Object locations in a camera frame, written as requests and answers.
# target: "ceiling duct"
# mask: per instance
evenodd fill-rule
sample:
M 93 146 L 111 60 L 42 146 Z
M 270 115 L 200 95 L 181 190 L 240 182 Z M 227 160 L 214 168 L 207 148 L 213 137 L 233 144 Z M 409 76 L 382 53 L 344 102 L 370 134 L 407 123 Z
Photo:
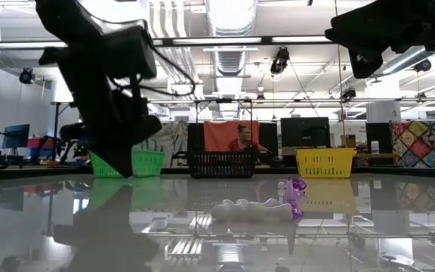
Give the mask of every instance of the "ceiling duct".
M 205 0 L 208 28 L 211 36 L 250 36 L 255 25 L 258 0 Z M 247 54 L 244 51 L 218 51 L 213 53 L 216 76 L 229 76 L 216 79 L 216 89 L 220 96 L 239 96 L 242 87 Z M 236 117 L 237 104 L 221 104 L 223 117 Z
M 386 62 L 381 66 L 370 78 L 378 78 L 386 75 L 391 75 L 405 70 L 409 67 L 426 60 L 435 54 L 434 51 L 426 51 L 424 46 L 414 46 L 405 53 Z

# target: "ceiling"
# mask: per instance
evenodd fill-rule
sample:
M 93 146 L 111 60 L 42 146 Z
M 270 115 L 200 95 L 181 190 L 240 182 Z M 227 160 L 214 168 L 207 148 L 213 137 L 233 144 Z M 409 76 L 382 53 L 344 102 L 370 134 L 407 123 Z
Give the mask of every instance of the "ceiling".
M 207 36 L 208 27 L 206 14 L 202 13 L 203 1 L 185 1 L 185 21 L 187 35 Z M 338 0 L 338 13 L 358 8 L 370 1 Z M 0 41 L 31 41 L 54 39 L 42 26 L 34 8 L 0 7 Z M 151 5 L 150 22 L 153 19 Z M 319 0 L 308 7 L 304 0 L 260 0 L 255 19 L 253 34 L 256 36 L 286 36 L 286 35 L 323 35 L 325 29 L 330 27 L 330 20 L 335 16 L 335 2 L 333 0 Z M 164 26 L 164 11 L 161 12 L 162 26 Z M 303 98 L 305 93 L 310 98 L 328 98 L 332 95 L 339 97 L 340 81 L 351 75 L 350 61 L 346 48 L 338 49 L 337 45 L 293 45 L 289 46 L 290 60 L 293 69 L 288 67 L 283 73 L 282 80 L 272 82 L 270 77 L 270 60 L 276 53 L 276 46 L 258 46 L 258 51 L 249 52 L 245 77 L 242 84 L 241 97 L 255 97 L 257 87 L 262 85 L 266 98 L 290 99 Z M 212 95 L 215 91 L 215 69 L 212 66 L 211 54 L 203 52 L 203 48 L 191 48 L 194 65 L 204 85 L 204 95 Z M 47 79 L 57 79 L 56 67 L 38 67 L 37 60 L 41 51 L 2 51 L 1 62 L 3 66 L 16 71 L 23 67 L 35 67 L 35 74 Z M 384 61 L 397 57 L 393 52 L 384 53 Z M 433 69 L 424 74 L 413 71 L 401 72 L 401 94 L 397 97 L 414 97 L 419 89 L 435 86 L 435 55 L 429 60 Z M 351 77 L 346 81 L 345 87 L 352 85 L 357 90 L 357 97 L 365 97 L 366 84 L 363 80 Z M 153 86 L 167 87 L 167 75 L 159 69 L 157 79 L 148 82 Z M 284 107 L 286 104 L 275 104 L 275 107 Z

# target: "person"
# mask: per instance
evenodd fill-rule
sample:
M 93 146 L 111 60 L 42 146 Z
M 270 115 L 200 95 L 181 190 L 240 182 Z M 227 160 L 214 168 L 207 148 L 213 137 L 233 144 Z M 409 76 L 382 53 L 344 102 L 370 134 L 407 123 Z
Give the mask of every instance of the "person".
M 268 151 L 266 147 L 258 143 L 251 143 L 251 131 L 245 125 L 238 125 L 238 138 L 231 140 L 227 145 L 227 150 L 231 152 L 244 151 L 246 148 L 253 146 L 253 150 Z

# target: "red shirt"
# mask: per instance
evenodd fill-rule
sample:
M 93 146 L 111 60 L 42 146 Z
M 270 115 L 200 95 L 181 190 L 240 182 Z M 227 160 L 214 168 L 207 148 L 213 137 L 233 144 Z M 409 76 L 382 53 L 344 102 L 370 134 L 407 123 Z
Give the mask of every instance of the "red shirt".
M 257 148 L 257 147 L 258 147 L 258 144 L 253 143 L 253 148 Z M 232 151 L 232 152 L 244 151 L 244 150 L 239 146 L 238 139 L 231 140 L 231 142 L 229 142 L 228 145 L 227 145 L 227 149 L 228 149 L 229 151 Z

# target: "black monitor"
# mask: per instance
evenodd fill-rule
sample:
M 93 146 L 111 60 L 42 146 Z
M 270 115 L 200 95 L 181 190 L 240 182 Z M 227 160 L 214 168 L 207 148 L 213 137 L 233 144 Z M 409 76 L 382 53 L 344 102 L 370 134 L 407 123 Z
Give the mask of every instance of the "black monitor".
M 18 148 L 28 146 L 29 124 L 12 125 L 5 128 L 3 148 Z
M 330 148 L 328 117 L 281 118 L 283 147 Z

